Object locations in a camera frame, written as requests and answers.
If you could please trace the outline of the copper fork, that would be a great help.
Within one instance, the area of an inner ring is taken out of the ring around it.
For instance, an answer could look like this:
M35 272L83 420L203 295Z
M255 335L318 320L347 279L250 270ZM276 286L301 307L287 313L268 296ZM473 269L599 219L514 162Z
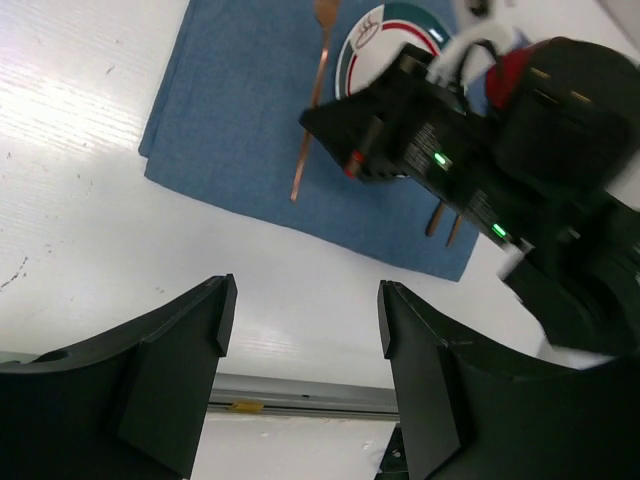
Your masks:
M329 49L331 43L330 36L338 17L340 5L340 0L315 0L313 4L315 18L322 30L322 51L311 94L311 108L315 108L318 105L322 96L324 78L329 62ZM298 198L300 184L304 173L306 160L309 154L311 141L311 133L305 130L296 163L296 171L290 194L290 200L292 202L296 202Z

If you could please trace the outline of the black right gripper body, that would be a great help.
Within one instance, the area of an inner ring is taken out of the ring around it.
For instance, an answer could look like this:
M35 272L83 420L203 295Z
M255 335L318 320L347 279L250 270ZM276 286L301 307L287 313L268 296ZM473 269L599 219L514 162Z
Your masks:
M359 92L305 110L301 125L361 182L409 176L456 210L502 210L505 175L494 121L472 112L463 88L427 79L435 58L404 44Z

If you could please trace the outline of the red enamel mug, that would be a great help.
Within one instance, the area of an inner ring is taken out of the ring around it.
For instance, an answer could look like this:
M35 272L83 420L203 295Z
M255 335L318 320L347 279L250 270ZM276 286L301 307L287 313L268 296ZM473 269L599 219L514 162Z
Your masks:
M531 45L512 50L487 71L485 96L491 108L504 107L536 49L536 45Z

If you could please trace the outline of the copper spoon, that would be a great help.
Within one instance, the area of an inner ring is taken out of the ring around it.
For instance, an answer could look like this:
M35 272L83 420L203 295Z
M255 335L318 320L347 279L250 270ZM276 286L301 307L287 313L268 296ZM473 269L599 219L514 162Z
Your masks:
M445 209L446 204L442 200L440 200L434 212L432 213L425 229L425 234L428 237L431 237L435 234Z

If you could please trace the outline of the blue cloth placemat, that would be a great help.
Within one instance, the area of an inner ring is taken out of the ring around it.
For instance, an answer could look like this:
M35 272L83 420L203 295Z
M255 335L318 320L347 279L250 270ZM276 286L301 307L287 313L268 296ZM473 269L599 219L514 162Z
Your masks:
M292 198L322 50L309 1L193 1L139 152L146 177L177 193L288 227L384 263L461 278L478 237L425 228L437 199L410 179L349 179L320 146Z

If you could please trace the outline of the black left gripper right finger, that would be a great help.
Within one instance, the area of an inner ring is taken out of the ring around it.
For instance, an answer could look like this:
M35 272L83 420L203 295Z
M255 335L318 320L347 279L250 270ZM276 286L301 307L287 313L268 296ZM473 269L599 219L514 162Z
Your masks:
M442 314L404 285L378 290L413 479L635 479L639 360L572 369Z

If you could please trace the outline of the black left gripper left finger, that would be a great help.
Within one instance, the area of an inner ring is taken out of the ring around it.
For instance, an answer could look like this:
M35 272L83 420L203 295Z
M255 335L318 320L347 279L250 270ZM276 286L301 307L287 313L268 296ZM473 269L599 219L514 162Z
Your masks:
M215 276L29 362L1 366L5 479L187 479L237 287Z

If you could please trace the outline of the white plate green red rim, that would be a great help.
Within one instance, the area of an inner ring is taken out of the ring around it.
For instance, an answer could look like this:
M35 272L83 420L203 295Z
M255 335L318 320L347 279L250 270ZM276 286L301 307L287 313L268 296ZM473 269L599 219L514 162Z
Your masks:
M373 3L354 23L342 45L334 77L335 97L341 99L368 86L404 44L438 56L456 33L451 1Z

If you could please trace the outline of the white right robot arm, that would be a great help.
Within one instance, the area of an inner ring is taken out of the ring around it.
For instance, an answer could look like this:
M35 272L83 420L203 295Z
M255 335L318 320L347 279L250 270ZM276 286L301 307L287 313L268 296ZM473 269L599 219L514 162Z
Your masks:
M406 175L522 258L504 283L558 347L639 350L639 213L608 191L639 150L639 69L556 37L488 70L477 114L457 64L405 45L366 88L305 110L301 125L361 181Z

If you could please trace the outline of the copper knife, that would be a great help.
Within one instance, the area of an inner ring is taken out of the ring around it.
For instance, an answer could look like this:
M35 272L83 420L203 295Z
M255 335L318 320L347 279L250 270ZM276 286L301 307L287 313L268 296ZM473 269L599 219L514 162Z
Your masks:
M447 243L446 243L446 247L447 248L450 248L450 247L453 246L461 224L462 224L462 218L461 218L460 215L457 215L455 220L454 220L454 223L452 225L452 228L451 228L451 230L449 232L449 236L448 236Z

